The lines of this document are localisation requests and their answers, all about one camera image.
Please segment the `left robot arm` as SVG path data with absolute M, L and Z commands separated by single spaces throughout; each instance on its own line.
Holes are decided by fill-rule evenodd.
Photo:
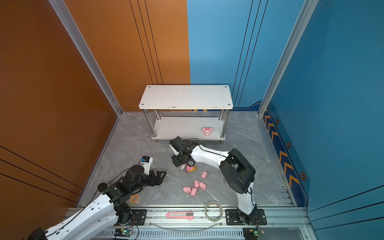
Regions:
M 115 224 L 135 223 L 131 207 L 127 201 L 145 187 L 162 184 L 167 172 L 152 171 L 148 167 L 134 165 L 127 169 L 126 175 L 113 184 L 101 183 L 101 193 L 86 207 L 47 230 L 33 231 L 29 240 L 90 240 L 96 234 Z

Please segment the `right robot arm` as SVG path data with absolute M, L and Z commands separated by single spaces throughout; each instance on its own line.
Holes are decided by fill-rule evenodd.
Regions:
M 180 137 L 171 140 L 170 147 L 174 152 L 172 161 L 176 167 L 184 164 L 193 167 L 196 163 L 203 163 L 220 169 L 229 187 L 237 193 L 239 213 L 249 217 L 255 212 L 257 205 L 253 194 L 256 170 L 240 151 L 217 151 L 199 143 L 187 143 Z

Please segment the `white two-tier shelf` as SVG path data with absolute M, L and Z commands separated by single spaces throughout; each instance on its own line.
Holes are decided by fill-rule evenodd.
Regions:
M 226 139 L 226 126 L 233 106 L 228 85 L 148 85 L 139 103 L 154 141 L 181 137 L 223 142 Z M 201 113 L 219 111 L 219 115 L 167 117 L 160 114 L 161 110 Z M 203 128 L 213 128 L 214 131 L 210 136 L 205 136 Z

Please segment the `pink yellow figure toy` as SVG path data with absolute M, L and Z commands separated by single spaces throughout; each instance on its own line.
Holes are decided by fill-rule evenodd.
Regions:
M 197 167 L 196 166 L 186 166 L 186 172 L 187 173 L 190 173 L 190 172 L 193 172 L 193 171 L 195 171 L 197 169 Z

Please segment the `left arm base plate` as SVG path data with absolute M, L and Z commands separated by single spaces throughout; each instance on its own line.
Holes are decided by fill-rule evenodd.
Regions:
M 147 210 L 145 209 L 131 209 L 122 213 L 117 224 L 120 226 L 143 226 L 147 217 Z

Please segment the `pink bow character toy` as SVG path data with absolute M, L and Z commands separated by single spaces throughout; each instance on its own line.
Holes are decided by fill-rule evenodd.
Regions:
M 210 136 L 213 133 L 213 128 L 203 128 L 202 132 L 205 136 Z

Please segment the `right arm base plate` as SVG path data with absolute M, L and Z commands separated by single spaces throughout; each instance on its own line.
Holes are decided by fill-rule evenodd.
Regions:
M 267 218 L 263 209 L 254 208 L 254 210 L 246 215 L 239 209 L 227 209 L 225 210 L 226 223 L 229 226 L 235 225 L 258 225 L 266 226 Z

